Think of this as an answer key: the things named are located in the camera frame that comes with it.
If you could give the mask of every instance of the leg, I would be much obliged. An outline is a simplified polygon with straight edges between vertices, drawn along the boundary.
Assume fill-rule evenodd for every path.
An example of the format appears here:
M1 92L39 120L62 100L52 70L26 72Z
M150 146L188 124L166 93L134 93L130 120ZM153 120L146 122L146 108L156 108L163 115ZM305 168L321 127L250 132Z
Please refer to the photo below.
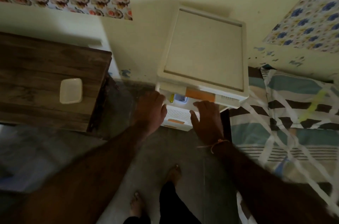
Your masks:
M178 165L168 173L167 182L160 192L160 224L167 223L192 223L201 222L189 211L187 206L180 200L175 191L175 185L181 178L181 170Z
M130 203L130 217L124 221L124 224L150 224L150 218L145 211L145 203L136 192Z

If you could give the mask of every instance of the cream wall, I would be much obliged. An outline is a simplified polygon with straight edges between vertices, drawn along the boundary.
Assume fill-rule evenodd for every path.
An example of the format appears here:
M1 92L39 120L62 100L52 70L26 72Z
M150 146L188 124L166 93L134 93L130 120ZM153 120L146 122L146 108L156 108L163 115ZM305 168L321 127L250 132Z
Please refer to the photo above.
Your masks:
M245 21L251 66L260 66L265 62L282 70L321 79L339 72L337 55L261 42L298 0L178 1ZM131 3L133 21L2 3L0 31L112 51L114 60L109 71L114 78L120 78L122 70L130 70L130 80L154 83L174 0L131 0ZM265 47L264 52L275 51L275 56L266 57L266 52L259 52L254 47ZM299 67L290 64L296 57L304 57Z

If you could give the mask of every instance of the gray floor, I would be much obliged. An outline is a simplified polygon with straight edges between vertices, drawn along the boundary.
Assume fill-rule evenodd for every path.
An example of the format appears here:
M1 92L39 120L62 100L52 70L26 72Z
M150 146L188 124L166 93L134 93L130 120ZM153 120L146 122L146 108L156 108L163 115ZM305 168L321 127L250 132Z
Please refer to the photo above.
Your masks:
M154 87L118 83L112 89L99 133L112 137L129 124L135 100ZM184 132L160 127L140 149L125 178L98 223L120 224L129 215L135 191L146 201L152 223L159 223L159 193L168 169L178 163L182 179L177 194L202 223L239 223L235 189L223 167L201 145L193 130Z
M154 87L111 84L108 102L97 134L109 140L129 125L135 101ZM75 157L102 145L103 140L81 133L28 126L6 127L0 132L0 166L12 178L0 178L0 189L30 192L49 175ZM201 145L193 130L160 127L147 138L129 167L121 186L100 217L100 224L122 224L129 216L135 191L143 196L152 223L159 223L159 193L168 169L178 163L182 179L177 194L192 213L206 224L239 223L235 189L219 162Z

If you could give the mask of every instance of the foot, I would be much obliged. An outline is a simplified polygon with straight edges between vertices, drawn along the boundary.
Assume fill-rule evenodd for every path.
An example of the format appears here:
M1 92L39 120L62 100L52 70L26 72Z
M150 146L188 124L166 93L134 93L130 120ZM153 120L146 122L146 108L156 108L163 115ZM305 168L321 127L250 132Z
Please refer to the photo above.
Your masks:
M181 179L181 169L178 164L176 164L174 167L172 167L168 174L166 182L171 181L174 186L177 186L178 181Z
M130 215L131 217L138 217L142 216L143 211L145 210L145 203L141 199L139 192L135 192L132 201L130 202Z

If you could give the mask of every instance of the white plastic drawer unit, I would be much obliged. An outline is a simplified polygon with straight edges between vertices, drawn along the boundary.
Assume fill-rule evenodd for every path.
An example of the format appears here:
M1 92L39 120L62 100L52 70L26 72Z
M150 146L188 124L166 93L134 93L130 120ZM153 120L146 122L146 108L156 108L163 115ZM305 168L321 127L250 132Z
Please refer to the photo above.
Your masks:
M238 108L248 97L246 25L178 5L157 74L156 90L167 104L163 126L192 129L195 101L215 102L220 111ZM173 94L187 102L173 101Z

